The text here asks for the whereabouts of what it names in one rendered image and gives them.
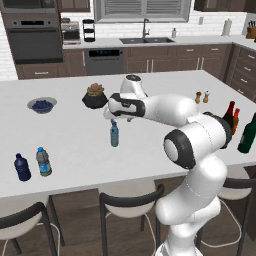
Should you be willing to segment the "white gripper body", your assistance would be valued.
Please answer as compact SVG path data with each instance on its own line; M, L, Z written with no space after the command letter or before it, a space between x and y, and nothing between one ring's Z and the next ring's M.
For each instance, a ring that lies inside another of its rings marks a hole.
M133 117L128 116L128 115L120 115L120 116L115 116L108 107L104 108L104 113L103 116L105 119L113 119L113 120L117 120L117 119L126 119L128 122L131 122L133 120Z

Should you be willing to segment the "teal plastic bottle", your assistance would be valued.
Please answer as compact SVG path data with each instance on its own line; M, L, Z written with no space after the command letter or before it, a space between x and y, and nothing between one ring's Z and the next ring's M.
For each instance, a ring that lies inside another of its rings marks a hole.
M110 129L110 137L111 137L111 145L113 147L117 147L119 145L119 129L117 127L117 122L111 121L111 129Z

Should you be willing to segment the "succulent in black pot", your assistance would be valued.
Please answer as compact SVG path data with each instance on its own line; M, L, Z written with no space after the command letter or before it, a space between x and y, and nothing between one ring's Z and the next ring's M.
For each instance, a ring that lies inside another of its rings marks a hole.
M99 109L108 102L104 94L104 87L101 84L93 83L87 88L87 92L82 98L82 102L86 107L91 109Z

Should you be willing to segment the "grey dishwasher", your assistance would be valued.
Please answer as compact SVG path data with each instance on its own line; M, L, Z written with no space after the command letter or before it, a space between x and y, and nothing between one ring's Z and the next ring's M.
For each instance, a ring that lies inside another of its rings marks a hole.
M89 49L85 54L89 76L123 73L123 51L120 48Z

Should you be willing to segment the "grey bowl of blueberries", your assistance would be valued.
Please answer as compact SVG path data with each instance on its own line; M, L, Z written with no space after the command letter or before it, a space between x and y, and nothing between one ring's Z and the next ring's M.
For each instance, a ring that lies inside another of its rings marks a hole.
M57 104L57 100L51 97L40 97L28 102L27 107L38 114L49 113Z

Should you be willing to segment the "brown base cupboards run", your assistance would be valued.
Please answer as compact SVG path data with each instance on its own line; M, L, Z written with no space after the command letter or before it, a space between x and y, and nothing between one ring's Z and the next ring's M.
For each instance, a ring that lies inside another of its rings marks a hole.
M178 46L133 46L121 49L123 73L204 70L223 81L231 43ZM64 49L62 63L16 64L20 80L89 75L89 50Z

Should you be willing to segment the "steel sink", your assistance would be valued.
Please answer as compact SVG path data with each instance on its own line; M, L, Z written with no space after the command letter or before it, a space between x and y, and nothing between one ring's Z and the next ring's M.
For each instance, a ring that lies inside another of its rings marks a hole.
M175 43L174 40L167 37L153 37L153 38L120 38L123 44L165 44Z

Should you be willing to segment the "white stool black back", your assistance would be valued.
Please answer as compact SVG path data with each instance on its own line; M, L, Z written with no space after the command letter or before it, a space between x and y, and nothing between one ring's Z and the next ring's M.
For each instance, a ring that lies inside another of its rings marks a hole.
M147 213L161 198L165 190L163 184L155 187L154 181L134 182L124 185L99 188L99 205L101 221L101 238L103 256L108 256L106 218L113 214L121 218L140 217L140 230L144 230L145 221L148 221L152 234L154 249L160 245L160 222L155 219L156 227L152 228Z
M45 227L52 256L60 256L60 246L64 246L65 241L51 195L0 201L0 241L5 242L5 247L11 241L21 255L17 238L38 225ZM1 256L5 256L5 247Z
M202 243L207 247L211 247L211 248L221 248L229 245L238 244L236 256L242 256L247 224L248 224L249 215L250 215L255 192L256 192L256 172L252 177L250 177L246 171L246 167L229 167L226 181L223 185L223 188L218 193L218 197L220 201L224 204L226 209L229 211L229 213L231 214L231 217L236 222L239 228L239 237L236 241L233 241L230 243L221 244L221 245L210 245L207 243L203 243L202 241L203 229L200 229L196 237L196 248L199 249ZM238 222L234 214L231 212L231 210L225 203L225 200L236 201L240 199L246 200L242 223Z

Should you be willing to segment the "grey plastic bottle blue cap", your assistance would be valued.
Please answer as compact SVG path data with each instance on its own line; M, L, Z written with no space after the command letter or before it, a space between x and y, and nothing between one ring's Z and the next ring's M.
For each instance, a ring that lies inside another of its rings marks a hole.
M43 147L39 147L36 153L40 174L49 176L52 173L52 168L49 161L49 155Z

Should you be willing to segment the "dark tap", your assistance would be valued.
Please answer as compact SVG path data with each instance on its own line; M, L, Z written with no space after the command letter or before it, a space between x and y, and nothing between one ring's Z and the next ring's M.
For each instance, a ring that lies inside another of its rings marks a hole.
M146 30L146 24L149 23L149 19L144 18L143 20L143 30L142 30L142 38L145 39L147 35L149 35L150 30Z

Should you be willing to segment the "silver coffee machine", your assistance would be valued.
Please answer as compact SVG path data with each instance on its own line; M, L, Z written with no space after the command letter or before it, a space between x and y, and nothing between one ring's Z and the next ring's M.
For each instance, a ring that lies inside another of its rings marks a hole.
M61 31L64 45L81 43L79 23L77 21L63 18L61 20Z

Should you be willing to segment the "dark blue plastic bottle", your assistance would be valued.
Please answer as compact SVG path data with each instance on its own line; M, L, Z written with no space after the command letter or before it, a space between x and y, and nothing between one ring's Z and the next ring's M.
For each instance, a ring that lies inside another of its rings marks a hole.
M25 158L21 156L20 153L16 154L16 160L14 161L14 166L20 181L25 182L31 178L31 172L29 170L28 162Z

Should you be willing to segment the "window with grey blinds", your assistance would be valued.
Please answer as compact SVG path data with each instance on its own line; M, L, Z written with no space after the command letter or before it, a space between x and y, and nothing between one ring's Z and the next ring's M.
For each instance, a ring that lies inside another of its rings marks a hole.
M191 0L93 0L97 23L187 22Z

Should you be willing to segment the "dark red glass bottle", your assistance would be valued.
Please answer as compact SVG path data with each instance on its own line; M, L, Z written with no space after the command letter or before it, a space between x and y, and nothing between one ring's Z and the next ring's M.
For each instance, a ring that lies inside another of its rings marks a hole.
M233 110L234 110L235 102L231 101L229 103L229 107L223 116L223 119L229 124L230 128L234 127L234 117L233 117Z

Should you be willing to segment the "orange glass bottle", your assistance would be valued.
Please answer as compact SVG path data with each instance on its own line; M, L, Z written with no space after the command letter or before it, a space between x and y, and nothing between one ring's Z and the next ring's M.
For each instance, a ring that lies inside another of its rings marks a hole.
M240 109L239 108L236 108L235 109L235 113L234 113L234 117L233 117L233 128L232 128L232 135L235 134L236 132L236 129L237 129L237 126L238 126L238 122L239 122L239 112L240 112Z

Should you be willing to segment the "green glass bottle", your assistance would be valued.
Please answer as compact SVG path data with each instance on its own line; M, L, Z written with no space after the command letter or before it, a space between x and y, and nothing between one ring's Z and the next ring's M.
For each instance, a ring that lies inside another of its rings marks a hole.
M256 112L250 123L248 123L241 136L241 140L238 144L238 151L247 154L250 151L252 143L256 135Z

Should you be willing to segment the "brown drawer cupboards run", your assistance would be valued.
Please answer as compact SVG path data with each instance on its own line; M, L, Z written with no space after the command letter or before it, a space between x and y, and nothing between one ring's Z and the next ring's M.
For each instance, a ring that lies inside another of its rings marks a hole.
M256 103L256 50L232 45L225 83Z

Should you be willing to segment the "white paper towel roll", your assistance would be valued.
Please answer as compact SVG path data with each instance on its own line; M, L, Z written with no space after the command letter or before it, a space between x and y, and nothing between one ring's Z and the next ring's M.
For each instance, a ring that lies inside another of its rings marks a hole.
M224 22L223 31L222 31L221 36L229 36L230 30L231 30L231 26L232 26L232 21L231 21L231 19L227 19L227 20Z

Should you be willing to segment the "microwave oven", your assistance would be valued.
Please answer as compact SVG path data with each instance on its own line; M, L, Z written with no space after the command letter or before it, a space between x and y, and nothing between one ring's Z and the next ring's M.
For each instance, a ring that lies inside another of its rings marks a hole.
M40 9L54 8L54 0L2 0L5 8L12 9Z

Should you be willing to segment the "wooden knife block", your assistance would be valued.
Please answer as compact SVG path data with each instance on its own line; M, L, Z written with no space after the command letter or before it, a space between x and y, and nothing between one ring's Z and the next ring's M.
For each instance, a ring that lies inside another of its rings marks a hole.
M250 21L247 27L247 39L255 39L256 38L256 21Z

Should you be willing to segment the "steel wall oven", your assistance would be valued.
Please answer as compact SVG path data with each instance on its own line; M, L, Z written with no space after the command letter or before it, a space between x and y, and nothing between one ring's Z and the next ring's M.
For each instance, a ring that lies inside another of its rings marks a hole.
M8 17L6 32L14 62L21 64L63 61L59 23L56 17Z

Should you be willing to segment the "brown wall cupboard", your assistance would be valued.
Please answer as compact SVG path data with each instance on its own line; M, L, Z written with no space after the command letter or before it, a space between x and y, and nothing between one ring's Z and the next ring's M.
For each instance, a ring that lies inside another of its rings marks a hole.
M256 0L195 0L194 9L202 12L256 13Z
M57 0L60 12L89 12L90 0Z

